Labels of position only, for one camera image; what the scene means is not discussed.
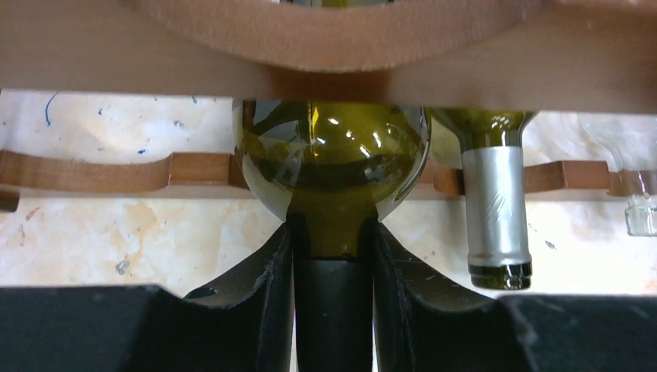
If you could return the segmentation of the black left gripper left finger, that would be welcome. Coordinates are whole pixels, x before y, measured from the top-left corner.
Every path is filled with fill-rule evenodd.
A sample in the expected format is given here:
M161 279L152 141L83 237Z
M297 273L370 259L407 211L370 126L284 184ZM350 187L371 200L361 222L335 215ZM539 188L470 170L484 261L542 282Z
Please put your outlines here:
M183 298L155 284L1 290L3 371L286 371L291 246L278 228Z

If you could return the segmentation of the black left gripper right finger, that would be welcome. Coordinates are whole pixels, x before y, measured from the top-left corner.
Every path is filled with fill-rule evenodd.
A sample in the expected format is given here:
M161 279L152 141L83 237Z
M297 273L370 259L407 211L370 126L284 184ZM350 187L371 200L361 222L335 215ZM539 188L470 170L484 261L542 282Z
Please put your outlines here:
M656 300L618 295L488 298L379 226L374 325L381 371L654 371Z

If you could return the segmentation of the dark wine bottle front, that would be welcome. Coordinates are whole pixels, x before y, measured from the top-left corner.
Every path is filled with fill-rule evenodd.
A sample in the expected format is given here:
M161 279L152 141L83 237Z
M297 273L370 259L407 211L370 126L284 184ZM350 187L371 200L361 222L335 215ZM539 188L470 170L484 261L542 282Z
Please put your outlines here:
M376 234L424 169L428 111L234 99L232 115L246 184L291 237L298 369L372 370Z

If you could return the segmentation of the green wine bottle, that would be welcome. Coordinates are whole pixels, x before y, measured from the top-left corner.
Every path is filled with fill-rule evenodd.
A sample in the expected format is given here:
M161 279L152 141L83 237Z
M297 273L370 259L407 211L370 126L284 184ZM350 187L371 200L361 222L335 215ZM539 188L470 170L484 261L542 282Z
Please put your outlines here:
M535 112L432 108L431 113L459 141L472 284L499 291L530 288L521 138Z

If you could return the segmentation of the clear glass bottle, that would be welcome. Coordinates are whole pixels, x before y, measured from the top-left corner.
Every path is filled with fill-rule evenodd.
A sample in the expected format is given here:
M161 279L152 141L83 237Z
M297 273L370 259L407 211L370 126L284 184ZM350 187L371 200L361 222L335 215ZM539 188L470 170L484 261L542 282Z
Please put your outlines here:
M625 196L624 211L630 236L656 235L656 117L582 113L580 124L614 162L612 187Z

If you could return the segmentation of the wooden wine rack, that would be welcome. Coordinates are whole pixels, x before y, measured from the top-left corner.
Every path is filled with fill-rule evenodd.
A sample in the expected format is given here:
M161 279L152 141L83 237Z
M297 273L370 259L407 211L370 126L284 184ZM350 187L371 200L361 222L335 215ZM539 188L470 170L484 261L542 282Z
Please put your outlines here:
M654 1L3 1L1 86L653 114Z

